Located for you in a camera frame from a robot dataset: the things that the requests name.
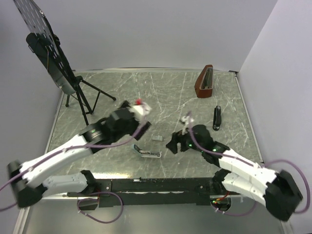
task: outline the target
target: brown wooden metronome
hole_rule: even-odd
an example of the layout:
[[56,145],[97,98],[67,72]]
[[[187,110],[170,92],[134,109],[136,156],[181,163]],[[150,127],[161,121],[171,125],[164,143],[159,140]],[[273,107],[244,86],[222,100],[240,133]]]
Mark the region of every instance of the brown wooden metronome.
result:
[[195,83],[195,92],[198,98],[209,98],[213,94],[214,67],[206,65]]

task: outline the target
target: robotic arm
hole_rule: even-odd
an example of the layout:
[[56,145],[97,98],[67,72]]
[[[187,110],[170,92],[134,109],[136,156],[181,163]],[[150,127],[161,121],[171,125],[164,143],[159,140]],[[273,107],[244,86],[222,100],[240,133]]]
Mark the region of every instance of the robotic arm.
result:
[[303,198],[293,177],[284,170],[276,172],[262,167],[214,141],[205,125],[192,128],[193,141],[192,133],[187,128],[193,121],[189,116],[183,117],[180,120],[184,124],[183,130],[173,133],[166,147],[176,154],[177,144],[180,143],[182,152],[188,149],[201,152],[207,162],[221,168],[213,178],[216,190],[245,195],[264,205],[274,217],[287,221]]
[[[131,106],[129,102],[124,101],[108,118],[100,119],[98,122],[88,125],[60,147],[22,164],[18,161],[11,162],[8,165],[10,178],[28,170],[20,179],[11,183],[18,206],[20,208],[31,206],[43,197],[53,194],[77,192],[87,195],[93,192],[96,188],[96,182],[90,171],[81,171],[74,175],[51,175],[66,164],[90,156],[104,147],[74,148],[67,151],[63,149],[86,144],[111,145],[124,135],[133,135],[144,120],[144,116],[148,115],[150,111],[151,108],[146,103]],[[146,122],[134,138],[139,140],[150,126],[150,122]],[[60,150],[63,152],[49,158]]]

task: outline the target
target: white wall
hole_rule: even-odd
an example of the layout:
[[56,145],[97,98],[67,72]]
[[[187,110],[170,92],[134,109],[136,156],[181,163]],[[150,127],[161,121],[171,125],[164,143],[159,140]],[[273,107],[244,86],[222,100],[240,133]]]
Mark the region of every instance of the white wall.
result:
[[[44,153],[60,90],[27,47],[28,28],[13,1],[0,1],[0,187],[6,166]],[[11,188],[0,192],[0,207],[12,204]],[[0,233],[10,234],[16,208],[0,213]]]
[[276,0],[37,0],[73,69],[238,71]]
[[[265,161],[295,162],[312,186],[312,2],[279,0],[238,73]],[[300,176],[290,167],[300,189]],[[312,233],[312,209],[293,215],[295,234]]]

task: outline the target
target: black tripod stand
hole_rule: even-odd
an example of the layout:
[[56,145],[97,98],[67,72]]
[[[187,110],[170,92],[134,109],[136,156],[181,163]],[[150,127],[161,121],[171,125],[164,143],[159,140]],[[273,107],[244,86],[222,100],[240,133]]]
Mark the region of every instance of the black tripod stand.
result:
[[[93,114],[93,112],[94,112],[94,110],[96,108],[97,102],[98,102],[99,95],[102,93],[102,94],[110,97],[114,101],[116,101],[116,98],[111,96],[111,95],[109,95],[108,93],[104,92],[103,90],[100,90],[99,88],[95,87],[94,85],[90,84],[89,82],[86,82],[85,80],[83,80],[82,76],[77,76],[76,77],[76,82],[77,82],[77,84],[75,85],[75,89],[77,90],[76,91],[77,97],[73,96],[72,94],[71,95],[67,95],[65,106],[66,107],[69,106],[69,98],[70,98],[70,96],[72,96],[74,99],[76,99],[79,102],[79,105],[80,105],[80,108],[81,108],[81,111],[82,111],[82,115],[83,115],[84,121],[86,122],[87,125],[89,125],[87,114]],[[86,96],[84,95],[81,87],[79,86],[80,82],[82,82],[82,83],[88,85],[89,87],[95,89],[96,91],[98,91],[97,98],[96,98],[96,101],[94,102],[94,105],[93,105],[92,109],[91,109],[91,107],[89,105],[89,102],[88,102]],[[87,107],[88,112],[85,112],[83,106]]]
[[[74,75],[60,47],[59,38],[53,33],[49,21],[33,0],[13,1],[30,31],[26,38],[28,47],[37,55],[55,84],[67,95],[66,107],[69,106],[69,97],[74,97],[73,94],[76,93],[77,98],[74,98],[78,100],[84,121],[88,125],[87,114],[94,112],[100,93],[114,101],[116,98],[86,82],[81,76],[76,77]],[[79,85],[81,82],[98,91],[97,99],[92,109]]]

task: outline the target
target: marble table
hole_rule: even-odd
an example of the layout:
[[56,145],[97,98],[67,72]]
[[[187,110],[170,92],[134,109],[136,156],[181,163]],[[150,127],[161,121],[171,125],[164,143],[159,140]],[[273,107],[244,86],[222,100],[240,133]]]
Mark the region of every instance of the marble table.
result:
[[[92,171],[97,178],[179,178],[213,177],[218,168],[208,164],[200,153],[192,150],[172,154],[165,145],[171,134],[182,128],[179,118],[192,111],[194,124],[205,124],[212,137],[224,143],[242,156],[260,162],[259,153],[244,104],[236,83],[234,73],[215,71],[214,91],[210,98],[199,99],[194,91],[194,83],[200,71],[116,71],[83,72],[86,81],[115,96],[117,101],[100,95],[93,115],[88,115],[89,122],[107,117],[124,100],[143,99],[153,109],[148,116],[152,123],[149,131],[140,141],[104,149],[58,171],[56,175],[74,174],[81,170]],[[97,92],[81,84],[81,87],[93,105]],[[70,99],[65,107],[63,98],[49,150],[52,150],[77,134],[85,127],[79,103]],[[212,129],[214,107],[221,106],[222,125],[219,131]],[[151,135],[163,135],[163,142],[151,140]],[[162,151],[162,158],[142,158],[131,145],[135,143],[144,150]]]

